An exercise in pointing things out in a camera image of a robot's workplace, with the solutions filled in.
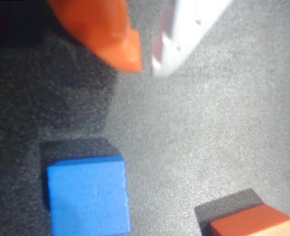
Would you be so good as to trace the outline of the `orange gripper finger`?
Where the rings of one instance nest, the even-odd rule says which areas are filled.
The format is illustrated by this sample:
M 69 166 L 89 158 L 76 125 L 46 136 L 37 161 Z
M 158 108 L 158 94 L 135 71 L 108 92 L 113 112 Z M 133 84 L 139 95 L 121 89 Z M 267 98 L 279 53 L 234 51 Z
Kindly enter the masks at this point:
M 124 0 L 50 0 L 61 25 L 110 66 L 128 73 L 142 69 L 139 33 L 132 29 Z

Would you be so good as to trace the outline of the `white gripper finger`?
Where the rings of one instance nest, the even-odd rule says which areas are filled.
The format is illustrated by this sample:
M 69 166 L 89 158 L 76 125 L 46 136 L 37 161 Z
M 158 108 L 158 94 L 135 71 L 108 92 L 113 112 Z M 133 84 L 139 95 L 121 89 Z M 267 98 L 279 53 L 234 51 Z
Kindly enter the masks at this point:
M 162 9 L 160 30 L 151 41 L 155 77 L 171 75 L 223 14 L 230 0 L 171 0 Z

